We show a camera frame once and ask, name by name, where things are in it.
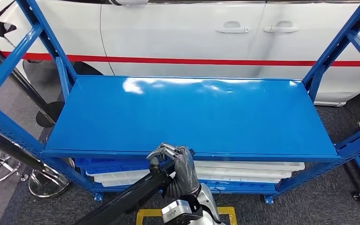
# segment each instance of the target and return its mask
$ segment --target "shelf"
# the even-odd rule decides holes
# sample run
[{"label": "shelf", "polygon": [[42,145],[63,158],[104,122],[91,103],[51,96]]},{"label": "shelf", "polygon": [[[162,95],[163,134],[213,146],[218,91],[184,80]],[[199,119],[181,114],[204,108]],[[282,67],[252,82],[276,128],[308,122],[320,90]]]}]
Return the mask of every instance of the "shelf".
[{"label": "shelf", "polygon": [[81,75],[43,150],[145,158],[161,142],[195,160],[339,158],[299,80]]}]

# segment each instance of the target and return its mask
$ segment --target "robotic arm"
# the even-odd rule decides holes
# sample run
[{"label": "robotic arm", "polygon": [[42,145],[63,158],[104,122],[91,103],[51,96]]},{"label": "robotic arm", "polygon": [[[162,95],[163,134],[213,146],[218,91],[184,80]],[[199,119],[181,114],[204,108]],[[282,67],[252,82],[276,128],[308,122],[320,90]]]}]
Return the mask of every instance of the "robotic arm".
[{"label": "robotic arm", "polygon": [[[108,224],[122,213],[139,210],[154,194],[163,190],[163,196],[178,198],[161,210],[165,225],[225,225],[220,222],[210,189],[198,181],[193,155],[194,151],[185,146],[160,144],[147,156],[149,174],[75,224]],[[160,166],[166,158],[170,160]]]}]

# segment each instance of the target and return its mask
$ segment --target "caster wheel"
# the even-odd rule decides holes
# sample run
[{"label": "caster wheel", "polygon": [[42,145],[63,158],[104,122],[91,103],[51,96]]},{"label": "caster wheel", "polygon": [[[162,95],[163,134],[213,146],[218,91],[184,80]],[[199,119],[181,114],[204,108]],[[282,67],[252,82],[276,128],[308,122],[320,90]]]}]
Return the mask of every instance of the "caster wheel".
[{"label": "caster wheel", "polygon": [[357,202],[360,202],[360,195],[359,195],[358,192],[353,192],[353,193],[352,193],[352,198],[353,198],[354,200],[356,200]]},{"label": "caster wheel", "polygon": [[26,181],[28,180],[28,174],[24,174],[21,178],[20,178],[21,181]]}]

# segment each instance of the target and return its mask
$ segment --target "metal upright post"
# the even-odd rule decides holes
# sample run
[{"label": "metal upright post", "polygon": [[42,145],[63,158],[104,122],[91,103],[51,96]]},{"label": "metal upright post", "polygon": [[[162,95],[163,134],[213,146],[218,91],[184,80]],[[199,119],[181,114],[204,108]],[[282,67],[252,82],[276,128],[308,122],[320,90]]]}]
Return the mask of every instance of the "metal upright post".
[{"label": "metal upright post", "polygon": [[[4,60],[5,58],[0,53],[0,65]],[[52,127],[54,124],[56,124],[62,107],[59,107],[58,110],[55,110],[51,105],[47,104],[37,92],[37,90],[35,90],[35,88],[31,85],[31,83],[25,79],[16,68],[14,68],[9,77],[36,104],[39,112],[41,113],[40,116],[37,115],[37,118],[43,117],[46,120],[41,120],[41,118],[37,119],[38,124],[43,127]]]}]

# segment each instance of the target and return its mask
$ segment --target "white car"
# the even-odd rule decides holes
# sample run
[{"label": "white car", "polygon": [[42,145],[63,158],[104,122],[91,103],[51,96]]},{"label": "white car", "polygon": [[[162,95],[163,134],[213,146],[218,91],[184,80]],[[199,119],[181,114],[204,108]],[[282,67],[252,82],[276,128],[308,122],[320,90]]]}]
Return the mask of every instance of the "white car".
[{"label": "white car", "polygon": [[[104,75],[302,79],[358,1],[38,0],[71,61]],[[30,30],[0,0],[0,49]],[[24,56],[49,60],[37,41]],[[17,68],[26,76],[21,61]],[[348,46],[325,73],[316,104],[360,93],[360,54]]]}]

